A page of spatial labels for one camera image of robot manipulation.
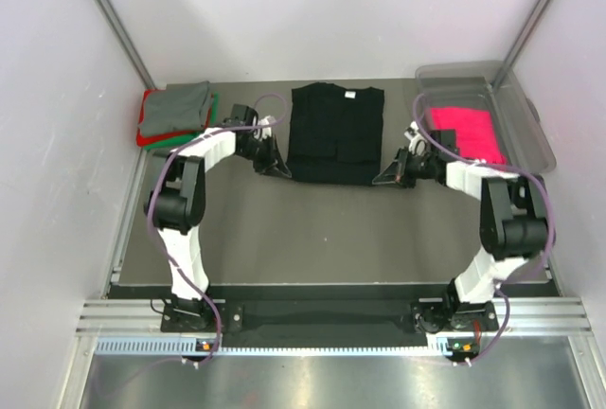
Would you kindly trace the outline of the clear plastic bin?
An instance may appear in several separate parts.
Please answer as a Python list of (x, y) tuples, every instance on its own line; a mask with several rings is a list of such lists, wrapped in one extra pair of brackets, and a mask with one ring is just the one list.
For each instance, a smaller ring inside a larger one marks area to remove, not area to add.
[(423, 94), (419, 114), (423, 124), (435, 130), (432, 107), (464, 107), (489, 111), (497, 140), (508, 165), (534, 173), (548, 173), (556, 167), (556, 157), (540, 123), (533, 103), (520, 82), (509, 72), (501, 88), (491, 83), (500, 62), (458, 62), (424, 65), (416, 71)]

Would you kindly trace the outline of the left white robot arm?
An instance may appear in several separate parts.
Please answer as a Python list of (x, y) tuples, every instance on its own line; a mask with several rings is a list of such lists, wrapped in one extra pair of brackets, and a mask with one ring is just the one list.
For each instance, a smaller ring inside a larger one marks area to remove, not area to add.
[(161, 330), (185, 333), (217, 326), (218, 309), (206, 294), (200, 225), (206, 208), (206, 175), (231, 156), (252, 163), (260, 175), (291, 178), (273, 128), (281, 118), (261, 117), (236, 104), (231, 116), (173, 150), (152, 156), (155, 182), (144, 204), (148, 231), (168, 258), (170, 298), (163, 298)]

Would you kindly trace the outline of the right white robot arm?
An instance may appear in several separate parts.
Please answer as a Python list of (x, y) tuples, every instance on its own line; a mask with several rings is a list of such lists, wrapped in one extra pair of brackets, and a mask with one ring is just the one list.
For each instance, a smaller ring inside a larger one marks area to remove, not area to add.
[(461, 160), (454, 130), (423, 136), (411, 125), (406, 136), (409, 145), (398, 149), (373, 185), (413, 188), (419, 180), (434, 180), (480, 203), (480, 248), (470, 265), (450, 281), (441, 302), (412, 307), (424, 332), (469, 329), (488, 318), (502, 283), (545, 248), (549, 235), (544, 197), (524, 175)]

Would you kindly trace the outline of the left aluminium frame post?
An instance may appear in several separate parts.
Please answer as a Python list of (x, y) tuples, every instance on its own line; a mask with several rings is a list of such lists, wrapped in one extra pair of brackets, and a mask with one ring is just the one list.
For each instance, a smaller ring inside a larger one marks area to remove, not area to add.
[(117, 13), (112, 0), (94, 1), (143, 85), (148, 89), (155, 88), (156, 84), (152, 79), (152, 75), (146, 64), (143, 62), (143, 59), (141, 58), (133, 39)]

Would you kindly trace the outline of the black t shirt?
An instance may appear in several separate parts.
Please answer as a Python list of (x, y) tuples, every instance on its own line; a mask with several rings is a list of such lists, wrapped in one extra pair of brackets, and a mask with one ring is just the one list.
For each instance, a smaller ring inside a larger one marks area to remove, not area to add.
[(380, 172), (384, 91), (315, 82), (292, 90), (287, 167), (301, 183), (369, 187)]

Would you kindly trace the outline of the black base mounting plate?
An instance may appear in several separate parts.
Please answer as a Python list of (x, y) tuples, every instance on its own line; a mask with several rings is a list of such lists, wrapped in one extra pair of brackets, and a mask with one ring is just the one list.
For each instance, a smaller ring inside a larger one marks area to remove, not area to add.
[[(232, 347), (411, 347), (428, 334), (415, 322), (418, 302), (439, 303), (445, 284), (216, 285), (223, 346)], [(495, 308), (469, 329), (439, 333), (476, 338), (499, 328)]]

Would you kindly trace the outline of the folded grey t shirt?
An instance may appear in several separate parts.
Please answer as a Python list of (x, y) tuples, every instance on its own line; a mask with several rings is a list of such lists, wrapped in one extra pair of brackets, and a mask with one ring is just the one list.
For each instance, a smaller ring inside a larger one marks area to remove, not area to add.
[(143, 119), (138, 130), (144, 137), (165, 133), (197, 132), (212, 106), (208, 81), (168, 86), (143, 100)]

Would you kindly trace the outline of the aluminium frame post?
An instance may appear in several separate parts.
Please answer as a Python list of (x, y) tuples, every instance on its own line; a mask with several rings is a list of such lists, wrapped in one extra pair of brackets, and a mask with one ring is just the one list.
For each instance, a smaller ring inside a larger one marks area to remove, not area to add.
[(152, 79), (152, 75), (146, 64), (143, 62), (143, 59), (141, 58), (133, 39), (117, 13), (112, 0), (94, 1), (143, 85), (148, 89), (155, 88), (156, 84)]
[(525, 18), (520, 30), (517, 32), (517, 35), (510, 46), (506, 57), (501, 63), (501, 67), (491, 83), (491, 87), (494, 92), (501, 88), (505, 81), (506, 75), (513, 70), (515, 63), (517, 63), (519, 60), (553, 1), (554, 0), (534, 1), (529, 14)]

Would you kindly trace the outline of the aluminium rail frame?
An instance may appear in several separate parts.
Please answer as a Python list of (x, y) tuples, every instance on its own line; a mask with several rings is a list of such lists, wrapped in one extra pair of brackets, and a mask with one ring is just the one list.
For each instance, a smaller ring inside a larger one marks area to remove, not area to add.
[(221, 347), (160, 329), (157, 302), (85, 303), (61, 408), (601, 408), (605, 365), (574, 297), (496, 300), (500, 337), (452, 365), (452, 335), (416, 347)]

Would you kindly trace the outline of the pink t shirt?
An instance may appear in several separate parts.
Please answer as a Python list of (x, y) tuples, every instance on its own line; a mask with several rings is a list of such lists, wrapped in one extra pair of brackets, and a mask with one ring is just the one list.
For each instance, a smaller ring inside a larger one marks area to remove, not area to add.
[(436, 130), (454, 130), (460, 155), (504, 165), (508, 162), (499, 146), (489, 111), (448, 106), (432, 107), (430, 118)]

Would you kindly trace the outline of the right aluminium frame post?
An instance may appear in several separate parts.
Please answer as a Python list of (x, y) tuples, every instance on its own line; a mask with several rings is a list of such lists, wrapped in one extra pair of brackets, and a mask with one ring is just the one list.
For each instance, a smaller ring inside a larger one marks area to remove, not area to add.
[(491, 83), (491, 87), (494, 92), (501, 88), (505, 81), (506, 75), (513, 70), (515, 63), (517, 63), (519, 60), (553, 1), (554, 0), (534, 1), (529, 14), (525, 18), (520, 30), (517, 32), (517, 35), (510, 46), (506, 57), (501, 63), (501, 67)]

